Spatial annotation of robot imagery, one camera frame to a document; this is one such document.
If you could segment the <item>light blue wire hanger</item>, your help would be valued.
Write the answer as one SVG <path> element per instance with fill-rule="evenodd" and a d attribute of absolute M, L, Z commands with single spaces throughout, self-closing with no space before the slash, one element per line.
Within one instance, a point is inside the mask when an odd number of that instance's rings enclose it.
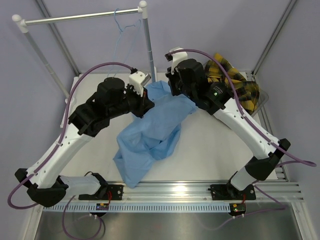
<path fill-rule="evenodd" d="M 115 42 L 112 61 L 125 64 L 135 46 L 142 27 L 142 20 L 137 19 L 135 23 L 123 25 L 119 22 L 117 15 L 113 15 L 118 30 L 118 37 Z"/>

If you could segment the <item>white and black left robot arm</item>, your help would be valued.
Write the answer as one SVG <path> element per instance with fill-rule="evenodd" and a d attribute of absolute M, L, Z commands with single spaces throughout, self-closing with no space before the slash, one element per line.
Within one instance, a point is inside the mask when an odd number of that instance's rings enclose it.
<path fill-rule="evenodd" d="M 58 142 L 33 166 L 15 172 L 32 201 L 48 208 L 72 196 L 102 200 L 108 195 L 111 188 L 98 173 L 68 177 L 61 172 L 84 145 L 110 125 L 111 119 L 128 113 L 142 118 L 154 107 L 144 87 L 146 82 L 147 75 L 137 71 L 129 75 L 128 84 L 120 78 L 108 77 L 97 85 L 96 92 L 68 117 Z"/>

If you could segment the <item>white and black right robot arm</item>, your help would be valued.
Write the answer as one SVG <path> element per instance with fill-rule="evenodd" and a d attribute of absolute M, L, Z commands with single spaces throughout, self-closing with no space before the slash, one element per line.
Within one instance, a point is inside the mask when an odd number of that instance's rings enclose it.
<path fill-rule="evenodd" d="M 213 199 L 249 199 L 253 184 L 264 181 L 279 164 L 290 142 L 269 135 L 238 106 L 225 83 L 209 82 L 203 65 L 192 58 L 173 60 L 166 77 L 172 95 L 184 95 L 195 105 L 223 122 L 249 147 L 253 156 L 228 182 L 211 187 Z"/>

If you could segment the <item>yellow plaid shirt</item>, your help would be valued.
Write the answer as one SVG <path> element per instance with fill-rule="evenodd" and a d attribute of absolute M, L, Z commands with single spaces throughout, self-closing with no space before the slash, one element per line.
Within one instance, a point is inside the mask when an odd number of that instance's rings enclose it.
<path fill-rule="evenodd" d="M 227 72 L 236 90 L 240 105 L 251 115 L 257 108 L 257 103 L 260 96 L 259 85 L 254 81 L 248 81 L 218 52 L 215 53 L 214 59 L 217 60 Z M 206 63 L 204 70 L 209 83 L 225 83 L 230 91 L 232 91 L 227 77 L 214 61 L 209 60 Z"/>

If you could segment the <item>light blue shirt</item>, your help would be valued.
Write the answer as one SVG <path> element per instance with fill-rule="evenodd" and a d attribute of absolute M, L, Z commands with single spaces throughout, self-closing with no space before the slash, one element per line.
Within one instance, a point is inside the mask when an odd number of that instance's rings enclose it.
<path fill-rule="evenodd" d="M 146 176 L 153 164 L 170 157 L 181 136 L 182 122 L 197 110 L 183 94 L 172 96 L 165 81 L 146 87 L 154 103 L 143 118 L 136 117 L 116 137 L 118 151 L 113 160 L 129 188 Z"/>

